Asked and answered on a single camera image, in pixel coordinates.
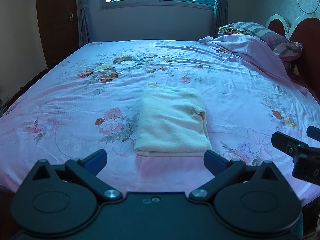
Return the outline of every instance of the curtain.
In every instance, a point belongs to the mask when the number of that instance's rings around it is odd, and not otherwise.
[[[211,28],[211,36],[216,37],[219,27],[228,24],[228,0],[216,0],[214,5],[214,21]]]
[[[76,0],[78,5],[78,29],[79,29],[79,46],[83,47],[90,43],[90,35],[88,28],[89,9],[88,0]]]

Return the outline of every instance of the wooden door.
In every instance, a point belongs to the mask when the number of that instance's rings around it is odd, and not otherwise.
[[[48,69],[79,49],[76,0],[36,0],[38,25]]]

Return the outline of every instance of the pink bed sheet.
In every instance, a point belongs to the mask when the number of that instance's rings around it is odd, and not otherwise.
[[[292,159],[274,149],[281,131],[311,146],[320,106],[294,84],[266,43],[247,35],[200,41],[88,44],[32,86],[0,119],[0,184],[15,192],[39,159],[61,164],[108,152],[98,178],[127,191],[185,191],[213,178],[202,157],[142,157],[133,152],[146,83],[198,89],[213,149],[248,165],[272,160],[306,204],[320,187],[295,179]]]

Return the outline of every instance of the window sill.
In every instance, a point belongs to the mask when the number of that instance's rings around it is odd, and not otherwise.
[[[100,10],[109,10],[124,7],[135,6],[182,6],[190,8],[198,8],[205,10],[213,10],[214,5],[204,4],[195,1],[176,1],[176,0],[123,0],[114,2],[101,2]]]

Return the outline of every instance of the pillow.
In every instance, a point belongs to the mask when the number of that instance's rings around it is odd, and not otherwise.
[[[231,23],[219,28],[219,34],[220,36],[221,34],[247,34],[256,36],[267,43],[282,62],[295,60],[299,58],[302,53],[302,43],[289,41],[285,37],[257,23]]]

